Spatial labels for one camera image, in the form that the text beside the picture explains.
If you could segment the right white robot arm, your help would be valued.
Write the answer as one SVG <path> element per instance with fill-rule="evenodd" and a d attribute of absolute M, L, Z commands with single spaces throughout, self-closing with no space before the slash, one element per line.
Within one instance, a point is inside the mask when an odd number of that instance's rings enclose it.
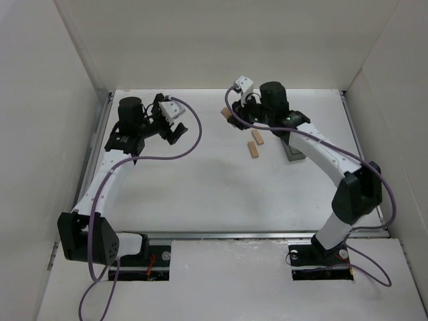
<path fill-rule="evenodd" d="M 287 146 L 298 150 L 317 165 L 333 182 L 336 192 L 332 213 L 311 239 L 314 265 L 326 265 L 343 245 L 354 225 L 383 200 L 380 167 L 333 145 L 302 112 L 291 110 L 286 89 L 279 82 L 260 86 L 256 99 L 253 81 L 241 76 L 231 90 L 240 95 L 227 107 L 229 123 L 245 130 L 269 130 Z"/>

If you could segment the wood block one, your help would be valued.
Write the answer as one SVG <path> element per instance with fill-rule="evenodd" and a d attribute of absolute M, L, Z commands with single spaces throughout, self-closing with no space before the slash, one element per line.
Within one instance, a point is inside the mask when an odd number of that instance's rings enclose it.
<path fill-rule="evenodd" d="M 232 117 L 232 114 L 230 113 L 230 110 L 229 110 L 227 107 L 224 107 L 224 108 L 221 110 L 221 115 L 222 115 L 226 120 L 228 120 L 229 118 L 231 118 L 231 117 Z"/>

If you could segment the smoky transparent plastic box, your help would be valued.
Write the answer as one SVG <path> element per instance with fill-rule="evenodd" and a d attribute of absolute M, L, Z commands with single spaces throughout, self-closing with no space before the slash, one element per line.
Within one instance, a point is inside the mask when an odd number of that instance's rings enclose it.
<path fill-rule="evenodd" d="M 289 145 L 288 136 L 281 137 L 281 142 L 282 142 L 284 151 L 286 153 L 287 159 L 290 162 L 302 161 L 306 159 L 306 155 L 304 153 L 302 153 L 300 150 Z"/>

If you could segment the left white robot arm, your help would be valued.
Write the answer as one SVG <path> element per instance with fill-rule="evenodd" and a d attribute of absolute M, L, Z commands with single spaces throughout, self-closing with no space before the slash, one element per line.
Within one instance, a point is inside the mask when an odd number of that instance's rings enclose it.
<path fill-rule="evenodd" d="M 182 102 L 157 94 L 150 110 L 142 100 L 126 97 L 119 101 L 118 121 L 104 146 L 102 161 L 90 186 L 69 212 L 58 218 L 64 256 L 70 261 L 112 265 L 119 257 L 149 257 L 148 237 L 142 233 L 119 233 L 109 223 L 113 203 L 137 158 L 152 136 L 175 144 L 187 128 L 176 120 L 185 113 Z"/>

